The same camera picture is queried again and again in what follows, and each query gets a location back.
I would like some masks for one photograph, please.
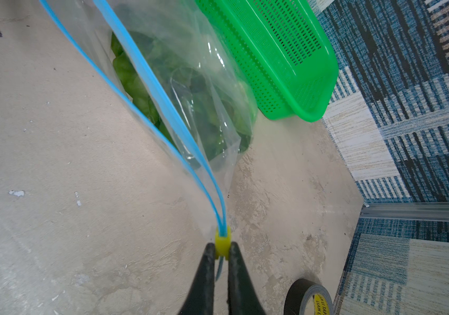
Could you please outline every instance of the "white paint chip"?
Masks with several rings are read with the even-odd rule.
[[[16,197],[23,197],[25,195],[25,191],[9,191],[9,195],[14,195]]]

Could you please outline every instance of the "clear plastic bag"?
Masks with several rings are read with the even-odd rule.
[[[152,131],[180,173],[203,191],[206,201],[187,191],[203,235],[211,237],[217,226],[226,236],[223,192],[252,140],[257,106],[235,61],[193,0],[41,3]]]

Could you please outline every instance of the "green plastic basket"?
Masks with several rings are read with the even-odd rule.
[[[338,76],[335,52],[306,0],[196,0],[269,119],[319,120]]]

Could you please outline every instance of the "concrete floor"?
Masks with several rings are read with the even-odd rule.
[[[206,242],[185,183],[36,1],[0,0],[0,32],[0,314],[175,314]],[[228,222],[280,314],[299,277],[335,295],[362,199],[322,123],[255,134]]]

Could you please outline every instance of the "green vegetable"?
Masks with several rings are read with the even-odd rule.
[[[216,92],[241,137],[239,151],[245,152],[251,142],[252,130],[242,113],[234,108],[233,100],[218,87],[209,85],[202,73],[191,68],[163,42],[139,32],[130,34],[195,140],[200,137],[207,159],[212,160],[227,148],[221,120],[214,106],[213,95]],[[123,88],[132,97],[133,104],[174,144],[142,80],[114,34],[110,48],[116,56],[112,62],[114,70]]]

